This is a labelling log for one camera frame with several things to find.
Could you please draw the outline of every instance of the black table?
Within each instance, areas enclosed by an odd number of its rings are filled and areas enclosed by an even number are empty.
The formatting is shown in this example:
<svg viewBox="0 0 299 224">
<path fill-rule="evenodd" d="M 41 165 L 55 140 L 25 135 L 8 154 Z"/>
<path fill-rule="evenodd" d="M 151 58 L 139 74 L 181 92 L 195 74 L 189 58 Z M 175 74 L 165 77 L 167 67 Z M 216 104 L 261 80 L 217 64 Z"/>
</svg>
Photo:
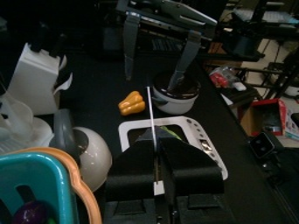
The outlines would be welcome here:
<svg viewBox="0 0 299 224">
<path fill-rule="evenodd" d="M 0 69 L 9 81 L 12 66 L 17 58 L 1 54 Z M 105 139 L 113 158 L 121 153 L 117 126 L 121 122 L 148 119 L 148 109 L 123 117 L 117 103 L 127 94 L 137 90 L 145 99 L 145 86 L 163 70 L 173 70 L 176 59 L 137 56 L 135 74 L 125 81 L 123 61 L 104 61 L 87 54 L 68 55 L 68 69 L 73 72 L 69 90 L 61 92 L 60 107 L 68 108 L 75 126 L 95 130 Z M 263 172 L 257 167 L 248 148 L 248 137 L 229 107 L 215 91 L 211 80 L 199 64 L 192 63 L 188 73 L 200 81 L 200 96 L 185 116 L 193 118 L 204 128 L 228 169 L 224 183 L 225 199 L 239 223 L 288 223 L 287 216 L 277 204 Z M 153 108 L 153 117 L 168 116 Z M 97 202 L 103 204 L 104 186 L 95 192 Z"/>
</svg>

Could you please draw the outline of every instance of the knife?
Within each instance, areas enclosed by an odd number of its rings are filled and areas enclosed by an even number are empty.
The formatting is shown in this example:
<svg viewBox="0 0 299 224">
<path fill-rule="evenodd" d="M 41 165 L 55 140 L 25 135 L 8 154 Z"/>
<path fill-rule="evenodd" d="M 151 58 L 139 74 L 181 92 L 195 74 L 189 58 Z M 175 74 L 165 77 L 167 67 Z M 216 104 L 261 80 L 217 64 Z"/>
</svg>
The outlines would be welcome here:
<svg viewBox="0 0 299 224">
<path fill-rule="evenodd" d="M 152 139 L 153 139 L 153 178 L 155 182 L 159 181 L 159 157 L 157 157 L 157 145 L 156 145 L 156 135 L 155 135 L 155 117 L 153 117 L 153 104 L 152 104 L 152 96 L 151 96 L 151 88 L 147 87 L 147 98 L 148 98 L 148 110 L 149 110 L 149 118 L 151 118 L 151 129 L 152 129 Z"/>
</svg>

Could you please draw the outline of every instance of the white plastic container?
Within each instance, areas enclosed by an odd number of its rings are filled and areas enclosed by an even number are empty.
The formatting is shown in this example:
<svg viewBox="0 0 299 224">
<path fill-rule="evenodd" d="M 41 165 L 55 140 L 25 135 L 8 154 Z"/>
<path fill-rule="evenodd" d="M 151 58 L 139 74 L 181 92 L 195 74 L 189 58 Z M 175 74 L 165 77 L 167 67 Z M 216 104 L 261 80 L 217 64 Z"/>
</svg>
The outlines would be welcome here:
<svg viewBox="0 0 299 224">
<path fill-rule="evenodd" d="M 44 50 L 33 52 L 25 44 L 8 93 L 31 108 L 36 116 L 52 114 L 59 109 L 60 92 L 53 94 L 59 71 L 60 58 L 51 57 Z"/>
</svg>

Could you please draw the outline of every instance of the black handle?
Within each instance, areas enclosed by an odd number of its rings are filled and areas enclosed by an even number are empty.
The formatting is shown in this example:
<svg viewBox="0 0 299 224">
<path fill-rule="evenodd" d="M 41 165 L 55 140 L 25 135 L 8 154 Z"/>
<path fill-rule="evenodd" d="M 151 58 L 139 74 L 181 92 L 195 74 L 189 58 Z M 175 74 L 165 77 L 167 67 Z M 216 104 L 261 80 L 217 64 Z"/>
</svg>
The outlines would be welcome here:
<svg viewBox="0 0 299 224">
<path fill-rule="evenodd" d="M 61 50 L 61 47 L 63 47 L 63 44 L 64 44 L 65 40 L 67 40 L 67 35 L 63 33 L 63 34 L 59 36 L 59 40 L 57 40 L 57 42 L 56 42 L 56 44 L 55 44 L 55 46 L 53 46 L 53 48 L 52 48 L 52 50 L 51 50 L 51 52 L 49 52 L 49 55 L 51 55 L 53 58 L 57 57 L 59 52 L 60 52 L 60 50 Z"/>
<path fill-rule="evenodd" d="M 43 42 L 45 40 L 47 34 L 49 32 L 49 27 L 47 24 L 41 23 L 40 30 L 37 31 L 36 37 L 32 41 L 31 50 L 36 53 L 43 49 Z"/>
</svg>

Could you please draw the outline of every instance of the clutter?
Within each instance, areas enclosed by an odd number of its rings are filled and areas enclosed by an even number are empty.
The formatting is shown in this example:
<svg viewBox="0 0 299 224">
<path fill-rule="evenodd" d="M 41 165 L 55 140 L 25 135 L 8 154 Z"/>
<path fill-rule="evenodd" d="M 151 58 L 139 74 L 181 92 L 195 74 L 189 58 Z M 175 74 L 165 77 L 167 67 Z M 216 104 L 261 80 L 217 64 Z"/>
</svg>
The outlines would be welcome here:
<svg viewBox="0 0 299 224">
<path fill-rule="evenodd" d="M 209 73 L 209 78 L 216 88 L 236 88 L 235 83 L 240 83 L 228 66 L 216 67 Z"/>
<path fill-rule="evenodd" d="M 69 175 L 67 174 L 67 177 L 69 176 L 69 183 L 72 186 L 72 190 L 79 195 L 79 197 L 87 207 L 88 223 L 89 224 L 101 224 L 99 203 L 96 201 L 92 191 L 89 190 L 89 187 L 87 186 L 87 184 L 84 183 L 84 181 L 80 178 L 79 166 L 77 166 L 75 160 L 72 159 L 71 155 L 68 153 L 65 153 L 63 150 L 59 150 L 59 149 L 55 149 L 51 147 L 36 147 L 36 148 L 29 148 L 29 149 L 17 151 L 17 153 L 25 153 L 25 152 L 41 153 L 45 155 L 48 154 L 47 157 L 52 156 L 52 157 L 55 157 L 55 159 L 57 159 L 60 161 L 60 163 L 63 164 L 63 166 L 65 167 L 65 169 L 68 171 L 67 173 L 69 174 Z M 65 211 L 60 211 L 60 214 L 63 214 L 61 217 L 67 216 L 65 219 L 72 218 L 68 215 L 65 215 Z"/>
<path fill-rule="evenodd" d="M 29 201 L 39 200 L 56 223 L 79 224 L 69 174 L 53 156 L 39 151 L 3 155 L 0 176 L 1 223 L 12 223 L 17 209 Z"/>
<path fill-rule="evenodd" d="M 240 125 L 251 137 L 264 130 L 276 136 L 299 140 L 299 128 L 292 121 L 292 113 L 283 100 L 277 98 L 255 101 L 240 120 Z"/>
</svg>

